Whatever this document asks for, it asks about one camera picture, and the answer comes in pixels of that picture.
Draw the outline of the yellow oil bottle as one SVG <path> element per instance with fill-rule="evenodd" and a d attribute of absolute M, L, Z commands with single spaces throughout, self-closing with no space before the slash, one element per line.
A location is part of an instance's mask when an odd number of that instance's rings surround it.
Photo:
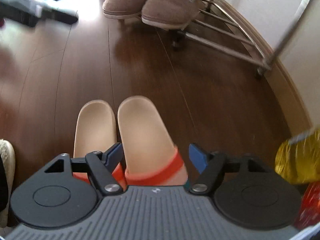
<path fill-rule="evenodd" d="M 275 171 L 293 185 L 319 181 L 319 127 L 283 142 L 276 153 Z"/>

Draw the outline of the beige striped slide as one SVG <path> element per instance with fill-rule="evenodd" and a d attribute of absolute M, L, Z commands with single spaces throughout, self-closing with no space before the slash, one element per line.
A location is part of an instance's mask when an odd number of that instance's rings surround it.
<path fill-rule="evenodd" d="M 92 100 L 79 112 L 75 139 L 74 158 L 83 158 L 94 151 L 107 152 L 116 148 L 103 159 L 105 166 L 111 168 L 113 178 L 125 190 L 127 183 L 121 164 L 124 157 L 122 144 L 117 142 L 116 119 L 111 106 L 104 100 Z"/>
<path fill-rule="evenodd" d="M 185 163 L 150 99 L 144 96 L 125 99 L 118 108 L 117 117 L 128 185 L 186 184 Z"/>

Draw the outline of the chrome corner shoe rack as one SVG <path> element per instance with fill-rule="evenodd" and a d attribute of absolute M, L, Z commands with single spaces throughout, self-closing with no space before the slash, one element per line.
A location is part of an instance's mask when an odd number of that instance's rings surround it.
<path fill-rule="evenodd" d="M 226 55 L 235 57 L 237 59 L 240 59 L 255 65 L 256 66 L 255 75 L 257 77 L 261 77 L 266 73 L 266 71 L 272 69 L 272 66 L 276 62 L 279 55 L 283 52 L 283 50 L 292 40 L 293 36 L 298 30 L 298 27 L 303 22 L 304 17 L 307 15 L 307 11 L 311 3 L 313 2 L 313 0 L 301 0 L 298 9 L 295 12 L 293 21 L 287 28 L 287 31 L 285 31 L 284 35 L 282 36 L 275 50 L 268 56 L 266 56 L 263 53 L 261 48 L 258 46 L 257 42 L 253 40 L 253 36 L 249 35 L 248 31 L 245 30 L 244 24 L 240 23 L 239 20 L 236 20 L 235 17 L 231 16 L 229 12 L 227 12 L 220 5 L 218 5 L 217 0 L 202 0 L 202 2 L 205 3 L 205 6 L 203 9 L 200 9 L 199 12 L 208 18 L 213 18 L 223 22 L 230 29 L 230 31 L 226 31 L 224 29 L 218 28 L 214 25 L 211 25 L 209 23 L 206 23 L 200 20 L 193 20 L 193 23 L 195 23 L 196 25 L 202 26 L 204 28 L 207 28 L 209 30 L 213 30 L 217 33 L 226 35 L 234 40 L 241 42 L 243 45 L 253 47 L 254 50 L 257 51 L 257 53 L 260 55 L 260 58 L 255 59 L 252 56 L 238 52 L 227 46 L 223 46 L 216 42 L 210 41 L 208 39 L 199 37 L 195 34 L 191 34 L 185 31 L 184 29 L 169 30 L 169 33 L 172 38 L 172 47 L 175 49 L 180 48 L 181 42 L 185 39 L 195 41 L 199 44 L 215 49 L 221 53 L 224 53 Z"/>

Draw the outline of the red plastic bag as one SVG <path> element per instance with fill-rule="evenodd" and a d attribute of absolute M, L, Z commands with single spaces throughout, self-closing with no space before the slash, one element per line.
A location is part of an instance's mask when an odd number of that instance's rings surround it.
<path fill-rule="evenodd" d="M 303 230 L 319 223 L 319 181 L 310 183 L 303 195 L 295 227 Z"/>

